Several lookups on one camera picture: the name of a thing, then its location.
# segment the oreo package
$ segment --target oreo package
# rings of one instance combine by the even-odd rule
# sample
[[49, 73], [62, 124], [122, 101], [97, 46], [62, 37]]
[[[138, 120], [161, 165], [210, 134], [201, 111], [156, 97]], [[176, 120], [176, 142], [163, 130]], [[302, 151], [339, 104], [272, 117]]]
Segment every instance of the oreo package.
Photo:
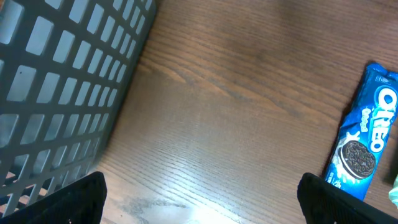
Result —
[[363, 200], [386, 148], [397, 112], [398, 73], [366, 67], [351, 111], [340, 127], [325, 180]]

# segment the cookie packet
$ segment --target cookie packet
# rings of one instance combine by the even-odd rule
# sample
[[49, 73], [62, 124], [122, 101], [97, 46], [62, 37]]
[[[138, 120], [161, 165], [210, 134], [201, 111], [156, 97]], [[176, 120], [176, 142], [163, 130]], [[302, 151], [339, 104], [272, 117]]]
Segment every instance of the cookie packet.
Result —
[[325, 180], [364, 200], [397, 113], [398, 73], [366, 67], [351, 111], [343, 120]]

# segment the black cookie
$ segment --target black cookie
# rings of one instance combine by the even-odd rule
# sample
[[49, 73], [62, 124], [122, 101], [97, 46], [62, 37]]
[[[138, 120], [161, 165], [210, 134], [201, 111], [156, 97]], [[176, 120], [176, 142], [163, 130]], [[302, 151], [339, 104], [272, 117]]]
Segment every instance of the black cookie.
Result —
[[376, 158], [359, 141], [347, 142], [340, 150], [340, 158], [347, 172], [357, 179], [369, 177], [376, 167]]

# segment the oreo cookie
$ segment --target oreo cookie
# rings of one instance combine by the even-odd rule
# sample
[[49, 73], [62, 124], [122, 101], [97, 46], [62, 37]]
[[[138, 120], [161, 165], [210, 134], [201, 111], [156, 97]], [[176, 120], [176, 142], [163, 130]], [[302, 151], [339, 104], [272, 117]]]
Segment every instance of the oreo cookie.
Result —
[[346, 171], [359, 180], [369, 177], [376, 168], [376, 158], [359, 141], [347, 142], [339, 156]]
[[366, 67], [345, 116], [325, 180], [364, 200], [397, 117], [398, 73], [377, 63]]

